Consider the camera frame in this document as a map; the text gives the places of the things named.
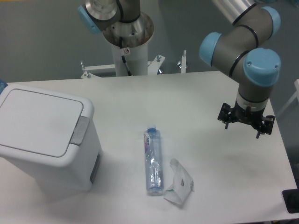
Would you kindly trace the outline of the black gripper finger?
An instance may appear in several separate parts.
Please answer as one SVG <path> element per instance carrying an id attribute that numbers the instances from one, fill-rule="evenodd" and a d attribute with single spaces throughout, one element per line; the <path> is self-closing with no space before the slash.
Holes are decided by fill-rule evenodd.
<path id="1" fill-rule="evenodd" d="M 222 104 L 217 119 L 221 121 L 223 124 L 225 124 L 225 129 L 228 129 L 230 123 L 235 123 L 238 121 L 238 118 L 235 115 L 235 108 L 231 107 L 227 103 Z"/>
<path id="2" fill-rule="evenodd" d="M 258 120 L 254 121 L 251 126 L 257 130 L 256 139 L 258 139 L 260 135 L 271 135 L 274 122 L 274 115 L 267 115 L 266 117 L 262 116 Z"/>

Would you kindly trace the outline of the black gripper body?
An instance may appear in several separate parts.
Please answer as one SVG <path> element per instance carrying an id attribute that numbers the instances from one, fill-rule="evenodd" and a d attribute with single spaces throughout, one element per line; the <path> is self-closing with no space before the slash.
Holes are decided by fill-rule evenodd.
<path id="1" fill-rule="evenodd" d="M 247 106 L 244 109 L 237 102 L 235 102 L 235 106 L 231 112 L 231 121 L 233 123 L 240 122 L 247 125 L 260 124 L 262 122 L 264 110 L 265 108 L 258 111 L 253 111 L 250 106 Z"/>

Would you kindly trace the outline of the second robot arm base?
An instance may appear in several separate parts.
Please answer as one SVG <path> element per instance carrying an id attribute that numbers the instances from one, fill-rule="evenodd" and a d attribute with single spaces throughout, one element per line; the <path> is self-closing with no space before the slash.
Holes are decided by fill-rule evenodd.
<path id="1" fill-rule="evenodd" d="M 86 0 L 78 14 L 91 33 L 102 33 L 120 49 L 139 47 L 154 34 L 153 21 L 141 11 L 139 0 Z"/>

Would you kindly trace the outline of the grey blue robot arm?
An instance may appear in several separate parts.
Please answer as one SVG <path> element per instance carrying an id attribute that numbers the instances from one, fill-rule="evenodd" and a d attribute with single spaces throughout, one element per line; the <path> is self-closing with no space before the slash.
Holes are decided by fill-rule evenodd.
<path id="1" fill-rule="evenodd" d="M 233 30 L 226 35 L 208 34 L 199 56 L 239 85 L 234 106 L 224 103 L 218 120 L 226 126 L 240 122 L 252 126 L 258 135 L 269 135 L 275 116 L 263 112 L 278 81 L 281 59 L 261 45 L 277 33 L 281 17 L 277 10 L 259 7 L 253 0 L 216 0 L 214 4 Z"/>

